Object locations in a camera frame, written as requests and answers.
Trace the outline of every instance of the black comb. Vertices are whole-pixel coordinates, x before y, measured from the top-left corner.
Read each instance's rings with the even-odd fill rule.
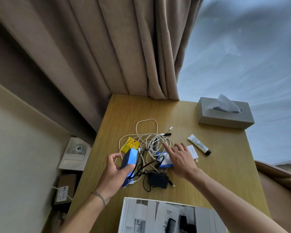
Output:
[[[176,229],[176,221],[172,218],[168,219],[166,233],[174,233]]]

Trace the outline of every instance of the sticker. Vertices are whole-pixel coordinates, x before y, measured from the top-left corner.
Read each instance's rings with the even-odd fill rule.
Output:
[[[130,148],[138,149],[139,145],[140,143],[138,141],[134,140],[131,137],[128,137],[121,151],[123,151],[123,153],[126,154]]]
[[[61,202],[61,201],[67,200],[68,187],[69,186],[62,186],[59,188],[56,202]]]

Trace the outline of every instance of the tissue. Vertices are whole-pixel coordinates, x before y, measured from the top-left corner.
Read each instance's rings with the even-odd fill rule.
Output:
[[[207,107],[207,109],[218,110],[228,113],[241,113],[240,108],[229,98],[221,94],[218,99]]]

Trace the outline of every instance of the curtain fold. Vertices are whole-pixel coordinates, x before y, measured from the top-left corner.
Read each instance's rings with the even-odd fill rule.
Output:
[[[0,22],[98,131],[112,93],[179,99],[201,1],[0,0]]]

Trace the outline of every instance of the black tube cap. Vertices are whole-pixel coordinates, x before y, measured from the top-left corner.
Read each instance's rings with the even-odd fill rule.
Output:
[[[207,156],[209,156],[211,154],[211,150],[207,150],[207,152],[205,153]]]

